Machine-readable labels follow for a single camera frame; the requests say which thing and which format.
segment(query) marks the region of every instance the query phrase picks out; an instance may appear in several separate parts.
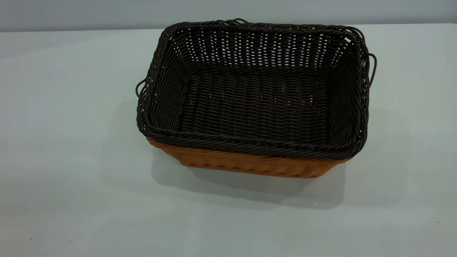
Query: table surface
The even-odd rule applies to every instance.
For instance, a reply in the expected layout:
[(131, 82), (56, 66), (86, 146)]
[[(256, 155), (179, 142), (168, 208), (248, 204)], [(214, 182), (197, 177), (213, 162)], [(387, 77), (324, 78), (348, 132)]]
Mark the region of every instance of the table surface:
[(364, 149), (317, 179), (189, 168), (136, 125), (162, 30), (0, 33), (2, 257), (454, 256), (457, 25), (358, 25)]

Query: dark brown wicker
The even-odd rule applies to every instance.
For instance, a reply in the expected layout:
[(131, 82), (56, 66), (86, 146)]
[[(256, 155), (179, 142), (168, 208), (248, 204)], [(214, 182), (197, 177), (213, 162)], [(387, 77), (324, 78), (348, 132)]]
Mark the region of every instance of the dark brown wicker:
[(351, 158), (367, 139), (370, 55), (353, 27), (178, 23), (138, 85), (138, 128), (181, 146)]

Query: basket handle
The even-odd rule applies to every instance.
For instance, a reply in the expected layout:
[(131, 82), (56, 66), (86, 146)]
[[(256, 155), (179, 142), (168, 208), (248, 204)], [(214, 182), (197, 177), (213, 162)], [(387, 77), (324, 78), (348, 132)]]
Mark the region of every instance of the basket handle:
[(138, 88), (140, 87), (141, 84), (143, 84), (146, 81), (146, 79), (142, 80), (140, 83), (138, 83), (137, 87), (135, 88), (135, 92), (137, 93), (138, 98), (140, 98), (140, 94), (138, 93)]
[(241, 18), (236, 18), (236, 19), (233, 19), (233, 20), (228, 20), (228, 21), (224, 21), (224, 24), (226, 25), (232, 25), (233, 23), (235, 24), (242, 24), (242, 23), (249, 23)]
[(377, 59), (376, 59), (376, 56), (374, 56), (374, 54), (365, 54), (365, 55), (368, 56), (368, 57), (371, 56), (374, 59), (374, 66), (373, 66), (372, 76), (371, 76), (371, 78), (370, 78), (370, 80), (368, 82), (368, 88), (370, 88), (371, 87), (371, 83), (373, 82), (374, 74), (376, 72)]

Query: tan wicker exterior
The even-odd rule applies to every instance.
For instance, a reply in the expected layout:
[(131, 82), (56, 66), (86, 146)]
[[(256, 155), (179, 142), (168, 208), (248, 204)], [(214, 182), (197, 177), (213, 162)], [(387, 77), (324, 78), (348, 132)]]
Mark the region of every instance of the tan wicker exterior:
[(278, 177), (320, 177), (335, 165), (351, 159), (271, 157), (170, 145), (151, 138), (147, 140), (151, 145), (162, 149), (186, 166)]

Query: gray wall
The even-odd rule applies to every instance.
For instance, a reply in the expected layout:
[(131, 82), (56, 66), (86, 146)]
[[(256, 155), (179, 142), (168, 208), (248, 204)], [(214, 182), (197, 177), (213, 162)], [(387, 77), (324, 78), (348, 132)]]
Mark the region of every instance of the gray wall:
[(0, 0), (0, 31), (160, 28), (241, 17), (273, 23), (457, 23), (457, 0)]

